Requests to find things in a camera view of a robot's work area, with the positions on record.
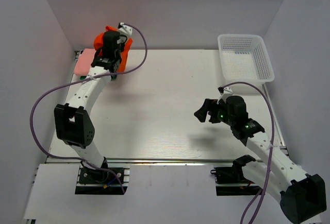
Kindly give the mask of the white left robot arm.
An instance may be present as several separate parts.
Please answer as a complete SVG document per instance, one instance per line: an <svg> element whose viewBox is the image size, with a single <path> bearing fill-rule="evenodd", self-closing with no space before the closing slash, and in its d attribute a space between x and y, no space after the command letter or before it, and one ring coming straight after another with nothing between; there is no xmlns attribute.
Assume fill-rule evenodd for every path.
<svg viewBox="0 0 330 224"><path fill-rule="evenodd" d="M90 112L103 88L113 79L113 76L97 76L116 73L121 61L120 52L110 53L98 49L77 92L64 105L58 104L54 109L57 138L70 146L85 165L90 163L97 168L105 167L105 158L93 141L95 128Z"/></svg>

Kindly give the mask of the folded green t-shirt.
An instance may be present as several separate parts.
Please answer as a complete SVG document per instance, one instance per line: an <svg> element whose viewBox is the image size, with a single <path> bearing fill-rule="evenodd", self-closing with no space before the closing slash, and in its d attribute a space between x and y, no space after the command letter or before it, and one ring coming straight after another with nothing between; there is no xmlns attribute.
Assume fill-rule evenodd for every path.
<svg viewBox="0 0 330 224"><path fill-rule="evenodd" d="M87 76L80 76L80 80L85 80L86 78L90 78L90 75L87 75ZM110 81L112 81L112 80L116 80L116 78L117 78L117 75L115 75L115 76L109 76L109 78L110 78Z"/></svg>

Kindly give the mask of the orange t-shirt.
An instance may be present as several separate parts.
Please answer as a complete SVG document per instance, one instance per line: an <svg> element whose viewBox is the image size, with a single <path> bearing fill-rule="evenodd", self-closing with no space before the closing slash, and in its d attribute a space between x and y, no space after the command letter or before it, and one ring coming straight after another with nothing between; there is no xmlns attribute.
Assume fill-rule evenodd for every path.
<svg viewBox="0 0 330 224"><path fill-rule="evenodd" d="M103 46L102 38L103 38L104 32L100 33L95 38L95 40L93 42L93 46L94 46L95 52L99 48L102 48L102 46ZM125 47L124 47L124 51L121 53L122 62L120 63L120 67L119 67L118 73L121 73L121 72L124 72L125 71L126 64L127 64L127 58L128 58L128 52L130 50L130 47L131 47L132 43L133 43L133 40L131 38L129 38L128 41L127 41L127 43L126 43L126 45L125 45Z"/></svg>

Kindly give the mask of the folded pink t-shirt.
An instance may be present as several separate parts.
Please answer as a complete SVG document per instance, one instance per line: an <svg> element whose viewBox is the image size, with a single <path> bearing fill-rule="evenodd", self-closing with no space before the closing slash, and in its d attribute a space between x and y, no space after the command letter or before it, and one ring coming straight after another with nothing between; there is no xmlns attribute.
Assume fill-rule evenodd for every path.
<svg viewBox="0 0 330 224"><path fill-rule="evenodd" d="M95 49L85 48L79 51L78 59L74 67L76 76L87 76L93 62Z"/></svg>

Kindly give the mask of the white plastic basket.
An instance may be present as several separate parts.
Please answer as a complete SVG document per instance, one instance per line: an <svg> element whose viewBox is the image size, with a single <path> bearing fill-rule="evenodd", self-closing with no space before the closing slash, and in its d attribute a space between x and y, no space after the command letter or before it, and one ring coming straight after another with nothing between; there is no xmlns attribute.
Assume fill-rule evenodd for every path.
<svg viewBox="0 0 330 224"><path fill-rule="evenodd" d="M263 38L258 35L218 36L220 63L225 82L244 81L253 85L275 78Z"/></svg>

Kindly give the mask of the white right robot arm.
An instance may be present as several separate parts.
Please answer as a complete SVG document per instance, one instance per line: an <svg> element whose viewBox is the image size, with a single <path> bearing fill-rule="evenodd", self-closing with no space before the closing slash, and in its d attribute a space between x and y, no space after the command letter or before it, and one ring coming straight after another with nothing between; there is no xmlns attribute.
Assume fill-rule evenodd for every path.
<svg viewBox="0 0 330 224"><path fill-rule="evenodd" d="M280 205L287 219L302 223L326 211L325 182L294 164L278 147L271 145L265 129L249 118L244 99L231 96L226 100L205 99L194 116L204 123L225 123L233 136L255 153L264 163L270 162L267 193Z"/></svg>

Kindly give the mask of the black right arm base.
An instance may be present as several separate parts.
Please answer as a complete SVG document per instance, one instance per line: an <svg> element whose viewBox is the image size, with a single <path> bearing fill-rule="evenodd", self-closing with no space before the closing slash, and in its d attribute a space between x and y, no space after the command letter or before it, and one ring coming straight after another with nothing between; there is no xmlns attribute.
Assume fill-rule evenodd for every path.
<svg viewBox="0 0 330 224"><path fill-rule="evenodd" d="M214 167L210 174L216 182L217 196L252 196L256 195L261 188L253 181L243 176L242 168L248 163L256 162L250 155L241 156L231 166Z"/></svg>

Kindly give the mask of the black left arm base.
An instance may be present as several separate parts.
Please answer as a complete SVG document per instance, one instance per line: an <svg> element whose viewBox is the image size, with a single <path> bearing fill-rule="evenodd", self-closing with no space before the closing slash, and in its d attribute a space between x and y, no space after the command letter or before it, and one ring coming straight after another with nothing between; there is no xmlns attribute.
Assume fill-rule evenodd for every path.
<svg viewBox="0 0 330 224"><path fill-rule="evenodd" d="M115 164L109 167L116 176L106 171L88 168L81 163L79 167L75 195L124 195L122 187L116 177L119 178L124 191L128 188L129 166Z"/></svg>

